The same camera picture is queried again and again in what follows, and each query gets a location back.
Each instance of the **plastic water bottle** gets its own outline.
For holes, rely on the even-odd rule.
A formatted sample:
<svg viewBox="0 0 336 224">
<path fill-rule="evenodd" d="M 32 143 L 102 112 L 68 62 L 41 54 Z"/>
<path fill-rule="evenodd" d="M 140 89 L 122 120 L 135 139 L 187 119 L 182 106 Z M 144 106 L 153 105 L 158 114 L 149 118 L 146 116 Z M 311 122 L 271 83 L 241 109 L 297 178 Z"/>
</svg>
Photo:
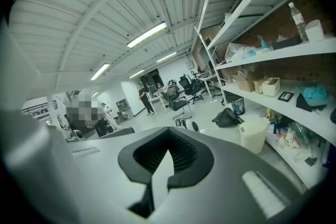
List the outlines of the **plastic water bottle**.
<svg viewBox="0 0 336 224">
<path fill-rule="evenodd" d="M 308 41 L 308 37 L 306 34 L 306 23 L 303 19 L 302 14 L 297 8 L 295 8 L 293 2 L 289 3 L 288 6 L 290 7 L 290 13 L 293 17 L 296 27 L 298 28 L 302 42 Z"/>
</svg>

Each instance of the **trash can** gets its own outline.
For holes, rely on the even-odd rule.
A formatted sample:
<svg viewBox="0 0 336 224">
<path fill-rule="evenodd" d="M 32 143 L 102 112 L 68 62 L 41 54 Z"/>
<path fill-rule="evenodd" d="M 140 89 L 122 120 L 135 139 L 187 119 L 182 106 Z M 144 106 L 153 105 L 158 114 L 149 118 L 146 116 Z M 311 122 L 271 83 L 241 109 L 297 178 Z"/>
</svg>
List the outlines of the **trash can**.
<svg viewBox="0 0 336 224">
<path fill-rule="evenodd" d="M 245 112 L 244 97 L 231 102 L 233 112 L 237 115 L 243 115 Z"/>
<path fill-rule="evenodd" d="M 258 154 L 262 150 L 267 134 L 268 123 L 265 119 L 246 121 L 240 127 L 240 143 L 241 145 Z"/>
</svg>

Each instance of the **floor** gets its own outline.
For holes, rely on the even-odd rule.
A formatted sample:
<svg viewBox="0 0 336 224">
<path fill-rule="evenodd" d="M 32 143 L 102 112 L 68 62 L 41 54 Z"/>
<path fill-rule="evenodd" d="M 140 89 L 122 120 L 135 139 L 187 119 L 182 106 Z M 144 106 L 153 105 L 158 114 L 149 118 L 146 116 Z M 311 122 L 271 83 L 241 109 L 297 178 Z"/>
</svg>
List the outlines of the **floor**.
<svg viewBox="0 0 336 224">
<path fill-rule="evenodd" d="M 229 128 L 219 128 L 215 123 L 211 121 L 220 111 L 225 108 L 221 105 L 222 98 L 218 97 L 217 102 L 210 102 L 210 98 L 207 93 L 203 95 L 203 98 L 204 100 L 197 100 L 195 104 L 190 104 L 193 115 L 192 119 L 194 122 L 197 123 L 200 132 L 204 135 L 209 135 L 240 145 L 240 132 L 237 126 Z M 143 110 L 136 117 L 128 121 L 122 122 L 121 126 L 130 126 L 136 132 L 154 127 L 176 126 L 173 117 L 180 114 L 181 112 L 174 112 L 167 108 L 168 113 L 166 113 L 159 101 L 154 103 L 154 107 L 158 114 L 157 116 L 151 114 L 147 115 L 147 111 Z M 98 138 L 97 134 L 90 137 L 90 139 L 96 138 Z M 265 143 L 261 153 L 258 154 L 258 156 L 270 165 L 272 165 L 274 168 L 282 172 L 301 193 L 305 192 L 306 187 L 304 186 L 300 178 L 271 146 Z"/>
</svg>

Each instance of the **white cup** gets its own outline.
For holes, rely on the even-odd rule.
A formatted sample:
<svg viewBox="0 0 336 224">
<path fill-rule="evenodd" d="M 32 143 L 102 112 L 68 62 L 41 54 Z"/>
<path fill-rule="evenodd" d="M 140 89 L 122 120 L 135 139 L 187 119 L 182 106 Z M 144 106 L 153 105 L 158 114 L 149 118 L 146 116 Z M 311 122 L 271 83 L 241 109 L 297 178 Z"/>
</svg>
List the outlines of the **white cup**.
<svg viewBox="0 0 336 224">
<path fill-rule="evenodd" d="M 324 40 L 324 33 L 320 20 L 313 20 L 306 26 L 306 34 L 309 42 Z"/>
</svg>

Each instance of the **black bag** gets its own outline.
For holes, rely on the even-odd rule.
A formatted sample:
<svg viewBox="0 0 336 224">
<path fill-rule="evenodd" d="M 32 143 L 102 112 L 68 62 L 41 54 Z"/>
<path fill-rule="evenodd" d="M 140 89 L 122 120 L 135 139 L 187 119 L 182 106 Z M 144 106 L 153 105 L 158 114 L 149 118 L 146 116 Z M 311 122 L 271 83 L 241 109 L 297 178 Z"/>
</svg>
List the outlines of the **black bag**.
<svg viewBox="0 0 336 224">
<path fill-rule="evenodd" d="M 218 127 L 223 128 L 237 125 L 239 123 L 239 119 L 232 109 L 226 108 L 221 113 L 219 113 L 217 117 L 212 120 L 212 122 L 215 122 Z"/>
</svg>

